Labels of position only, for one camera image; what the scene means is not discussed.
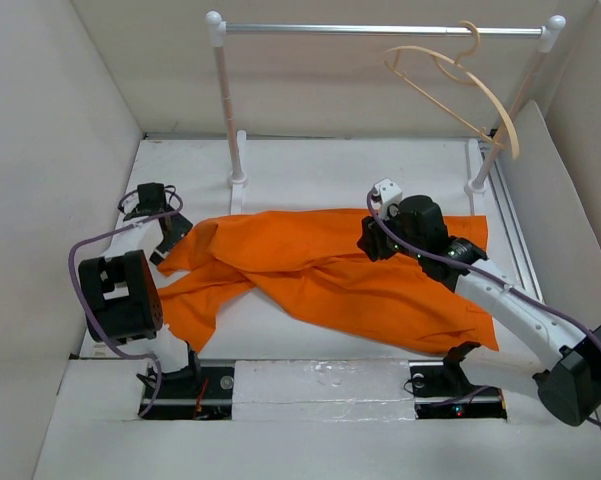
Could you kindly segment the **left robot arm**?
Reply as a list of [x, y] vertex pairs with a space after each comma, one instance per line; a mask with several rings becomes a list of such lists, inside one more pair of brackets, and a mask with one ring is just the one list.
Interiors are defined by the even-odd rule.
[[175, 186], [138, 185], [118, 203], [121, 226], [72, 247], [69, 267], [91, 338], [123, 359], [151, 361], [146, 386], [162, 381], [188, 397], [202, 387], [200, 362], [166, 325], [152, 271], [192, 229], [182, 208]]

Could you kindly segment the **orange trousers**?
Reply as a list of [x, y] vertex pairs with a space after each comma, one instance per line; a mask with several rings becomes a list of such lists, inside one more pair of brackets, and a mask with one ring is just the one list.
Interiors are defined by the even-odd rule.
[[499, 348], [492, 317], [403, 255], [358, 248], [364, 209], [265, 211], [206, 219], [158, 270], [164, 321], [201, 350], [225, 303], [260, 289], [291, 317], [394, 347], [444, 354], [464, 342]]

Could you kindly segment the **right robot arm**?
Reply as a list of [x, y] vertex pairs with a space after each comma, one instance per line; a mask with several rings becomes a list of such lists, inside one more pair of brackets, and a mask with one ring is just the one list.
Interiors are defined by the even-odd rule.
[[514, 286], [484, 249], [449, 234], [430, 197], [388, 196], [376, 186], [366, 195], [366, 207], [357, 246], [371, 261], [412, 258], [430, 281], [484, 310], [535, 356], [507, 360], [473, 340], [447, 348], [442, 381], [460, 394], [458, 402], [503, 388], [538, 400], [566, 425], [601, 428], [593, 416], [601, 406], [601, 326], [591, 330]]

